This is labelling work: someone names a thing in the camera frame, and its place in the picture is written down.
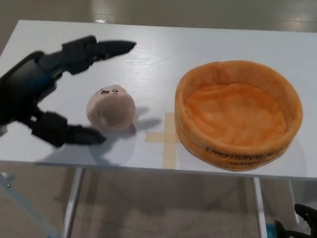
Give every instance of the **floor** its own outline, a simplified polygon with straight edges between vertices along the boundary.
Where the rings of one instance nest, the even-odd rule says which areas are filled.
[[[0,0],[0,52],[19,19],[317,32],[317,1]],[[61,229],[74,169],[0,166],[17,174],[13,185]],[[261,184],[267,222],[292,227],[287,182]],[[46,235],[0,194],[0,237]],[[252,180],[89,169],[72,237],[258,238]]]

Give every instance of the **white table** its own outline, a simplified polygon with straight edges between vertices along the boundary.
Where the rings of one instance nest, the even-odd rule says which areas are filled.
[[[254,177],[263,237],[265,220],[258,178],[317,179],[317,34],[19,21],[0,57],[0,75],[32,51],[53,52],[62,43],[86,35],[95,35],[98,40],[132,40],[137,46],[130,54],[96,63],[75,77],[65,73],[57,90],[40,107],[59,112],[71,123],[89,125],[85,108],[90,96],[104,86],[119,84],[132,95],[140,112],[135,119],[137,132],[109,134],[108,143],[99,148],[64,146],[58,150],[31,136],[30,130],[18,123],[11,124],[0,138],[0,161],[78,167],[67,219],[74,209],[81,168],[163,169],[163,144],[145,142],[146,132],[164,131],[165,113],[174,111],[180,78],[189,69],[211,61],[252,60],[283,74],[300,95],[303,123],[287,152],[258,169],[222,170],[200,161],[178,144],[175,170]],[[68,233],[67,219],[63,236]]]

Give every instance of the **metal table leg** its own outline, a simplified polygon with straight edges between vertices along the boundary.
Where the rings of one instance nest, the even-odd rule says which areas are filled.
[[[264,216],[264,206],[262,200],[262,192],[259,178],[253,178],[254,191],[256,195],[257,213],[258,213],[258,224],[260,238],[267,238],[266,223]]]
[[[6,195],[12,202],[22,208],[26,214],[36,222],[46,233],[49,238],[59,238],[58,231],[47,221],[14,187],[11,182],[14,175],[0,173],[0,192]]]
[[[74,219],[74,211],[79,197],[79,189],[82,181],[83,168],[77,168],[74,176],[73,186],[71,188],[69,201],[66,209],[64,226],[62,229],[62,238],[68,238],[70,235],[70,227]]]

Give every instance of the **black object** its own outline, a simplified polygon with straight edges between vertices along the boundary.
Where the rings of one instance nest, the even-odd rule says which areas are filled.
[[[0,126],[18,121],[32,134],[60,147],[67,144],[101,144],[106,138],[92,128],[69,125],[67,119],[42,112],[38,103],[56,89],[65,71],[78,74],[94,62],[130,52],[135,42],[103,41],[87,36],[62,45],[52,54],[33,52],[0,78]]]
[[[317,238],[317,210],[302,204],[295,204],[294,210],[310,226],[311,234],[285,230],[279,221],[275,221],[277,238]]]

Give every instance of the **tape mark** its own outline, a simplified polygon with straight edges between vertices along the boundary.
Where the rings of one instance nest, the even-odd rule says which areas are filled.
[[[164,143],[163,168],[176,168],[177,143],[180,140],[176,133],[174,113],[165,113],[164,132],[147,132],[144,141]]]

